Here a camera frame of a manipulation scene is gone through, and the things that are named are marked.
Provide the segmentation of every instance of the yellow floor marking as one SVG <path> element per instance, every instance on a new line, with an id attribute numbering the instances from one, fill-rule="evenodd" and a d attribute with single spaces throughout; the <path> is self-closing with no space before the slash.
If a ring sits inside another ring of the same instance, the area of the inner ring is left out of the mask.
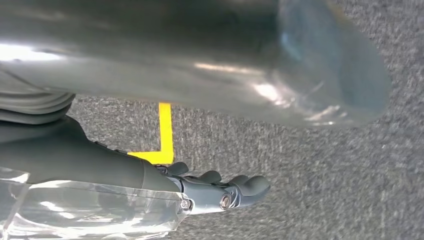
<path id="1" fill-rule="evenodd" d="M 172 135 L 171 104 L 159 103 L 160 151 L 129 152 L 129 155 L 145 159 L 151 164 L 172 164 L 174 144 Z"/>

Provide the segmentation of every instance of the metal bolt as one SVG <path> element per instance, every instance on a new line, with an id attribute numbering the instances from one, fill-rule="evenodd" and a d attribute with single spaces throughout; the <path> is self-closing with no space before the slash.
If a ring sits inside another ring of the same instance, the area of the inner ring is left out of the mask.
<path id="1" fill-rule="evenodd" d="M 224 195 L 222 195 L 219 205 L 221 206 L 222 210 L 227 210 L 230 207 L 230 204 L 231 204 L 231 195 L 228 193 L 225 193 Z"/>
<path id="2" fill-rule="evenodd" d="M 189 210 L 191 206 L 192 206 L 192 202 L 191 202 L 190 200 L 188 200 L 188 199 L 183 199 L 183 200 L 181 201 L 181 208 L 182 208 L 184 211 Z"/>

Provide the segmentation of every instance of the gray fingertip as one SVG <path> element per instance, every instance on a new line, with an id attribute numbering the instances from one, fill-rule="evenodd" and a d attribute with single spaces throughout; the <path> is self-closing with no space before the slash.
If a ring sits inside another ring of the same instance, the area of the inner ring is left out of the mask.
<path id="1" fill-rule="evenodd" d="M 205 183 L 213 184 L 221 181 L 222 177 L 219 172 L 215 170 L 210 170 L 203 173 L 200 177 L 198 177 L 198 179 Z"/>
<path id="2" fill-rule="evenodd" d="M 229 182 L 235 185 L 243 185 L 249 180 L 249 177 L 246 175 L 238 175 L 231 179 Z"/>
<path id="3" fill-rule="evenodd" d="M 189 167 L 182 161 L 176 162 L 168 167 L 168 173 L 172 176 L 185 174 L 189 171 Z"/>
<path id="4" fill-rule="evenodd" d="M 243 196 L 255 196 L 269 189 L 271 184 L 264 176 L 254 176 L 238 187 Z"/>

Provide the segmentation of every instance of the metallic cylinder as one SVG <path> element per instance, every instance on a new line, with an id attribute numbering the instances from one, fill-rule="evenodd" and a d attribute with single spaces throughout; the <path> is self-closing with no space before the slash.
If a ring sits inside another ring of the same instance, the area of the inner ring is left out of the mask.
<path id="1" fill-rule="evenodd" d="M 388 101 L 376 49 L 325 0 L 0 3 L 0 71 L 28 91 L 292 126 L 360 125 Z"/>

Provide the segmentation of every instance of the screw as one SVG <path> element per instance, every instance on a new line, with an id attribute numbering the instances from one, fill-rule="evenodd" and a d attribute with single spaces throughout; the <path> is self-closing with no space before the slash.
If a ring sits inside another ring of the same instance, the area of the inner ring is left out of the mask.
<path id="1" fill-rule="evenodd" d="M 192 206 L 192 202 L 191 202 L 190 200 L 183 199 L 183 200 L 181 201 L 181 208 L 182 208 L 184 211 L 189 210 L 191 206 Z"/>
<path id="2" fill-rule="evenodd" d="M 225 193 L 224 195 L 222 195 L 219 205 L 221 206 L 222 210 L 227 210 L 230 207 L 230 204 L 231 196 L 228 193 Z"/>

